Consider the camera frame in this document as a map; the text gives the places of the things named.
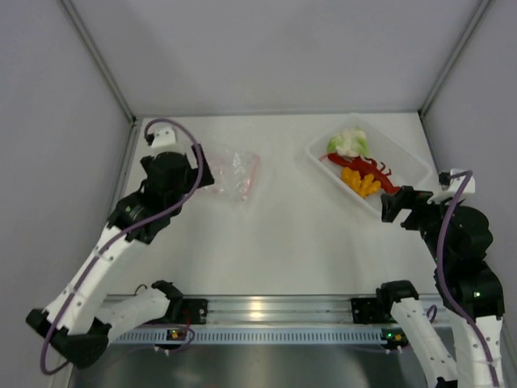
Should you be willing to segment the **orange toy food piece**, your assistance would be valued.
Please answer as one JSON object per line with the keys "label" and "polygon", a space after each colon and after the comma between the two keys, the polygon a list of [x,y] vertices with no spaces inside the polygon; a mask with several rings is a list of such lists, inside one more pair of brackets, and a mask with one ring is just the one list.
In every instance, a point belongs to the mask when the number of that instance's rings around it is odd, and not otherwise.
{"label": "orange toy food piece", "polygon": [[361,198],[376,194],[381,189],[381,183],[376,180],[373,174],[364,177],[350,167],[344,167],[341,172],[341,180]]}

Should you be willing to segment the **red toy lobster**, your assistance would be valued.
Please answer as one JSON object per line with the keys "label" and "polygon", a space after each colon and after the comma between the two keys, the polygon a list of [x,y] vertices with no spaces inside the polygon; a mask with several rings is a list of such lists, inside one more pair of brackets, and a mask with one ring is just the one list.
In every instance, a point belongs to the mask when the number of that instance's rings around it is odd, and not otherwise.
{"label": "red toy lobster", "polygon": [[319,161],[323,162],[327,159],[340,167],[350,167],[352,170],[358,171],[362,177],[367,174],[373,174],[375,179],[380,181],[381,189],[388,194],[394,194],[400,189],[399,186],[394,185],[390,180],[389,177],[392,174],[392,170],[388,169],[383,162],[377,162],[372,158],[362,156],[355,158],[343,157],[337,153],[324,154],[319,158]]}

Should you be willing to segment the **clear zip top bag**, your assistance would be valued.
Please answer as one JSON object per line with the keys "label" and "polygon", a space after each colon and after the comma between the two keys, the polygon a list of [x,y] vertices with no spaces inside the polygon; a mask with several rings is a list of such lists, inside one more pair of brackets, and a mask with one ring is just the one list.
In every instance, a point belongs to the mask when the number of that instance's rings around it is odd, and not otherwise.
{"label": "clear zip top bag", "polygon": [[202,193],[235,202],[247,201],[258,174],[260,157],[222,145],[207,148],[205,156],[215,182],[202,188]]}

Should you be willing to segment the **white toy cauliflower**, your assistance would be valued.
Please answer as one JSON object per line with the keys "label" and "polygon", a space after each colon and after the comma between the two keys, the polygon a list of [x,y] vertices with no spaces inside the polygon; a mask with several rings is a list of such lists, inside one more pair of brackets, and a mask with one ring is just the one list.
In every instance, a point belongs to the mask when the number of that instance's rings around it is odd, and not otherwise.
{"label": "white toy cauliflower", "polygon": [[359,127],[350,127],[335,134],[328,142],[327,153],[337,153],[343,157],[369,157],[367,134]]}

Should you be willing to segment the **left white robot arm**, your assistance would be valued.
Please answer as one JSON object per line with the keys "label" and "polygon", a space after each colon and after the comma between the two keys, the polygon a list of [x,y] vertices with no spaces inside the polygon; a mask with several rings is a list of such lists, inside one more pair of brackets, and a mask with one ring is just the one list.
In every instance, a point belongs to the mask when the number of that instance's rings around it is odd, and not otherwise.
{"label": "left white robot arm", "polygon": [[33,309],[26,322],[66,364],[92,366],[118,337],[145,323],[179,323],[183,294],[169,281],[157,280],[142,293],[103,308],[109,288],[139,258],[157,235],[180,214],[193,193],[214,183],[201,144],[192,146],[197,167],[185,154],[145,156],[140,187],[119,200],[96,246],[59,296]]}

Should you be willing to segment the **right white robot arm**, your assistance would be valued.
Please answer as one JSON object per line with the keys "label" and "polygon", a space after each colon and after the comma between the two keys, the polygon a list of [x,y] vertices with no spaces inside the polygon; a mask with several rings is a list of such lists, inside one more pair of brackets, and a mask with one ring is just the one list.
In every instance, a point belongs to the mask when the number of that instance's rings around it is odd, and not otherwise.
{"label": "right white robot arm", "polygon": [[448,314],[454,353],[445,348],[410,281],[382,284],[376,308],[383,319],[400,325],[429,387],[502,387],[504,296],[485,261],[494,238],[486,215],[463,205],[462,196],[460,188],[440,199],[403,186],[381,197],[382,221],[409,210],[402,228],[419,232],[435,261],[435,287]]}

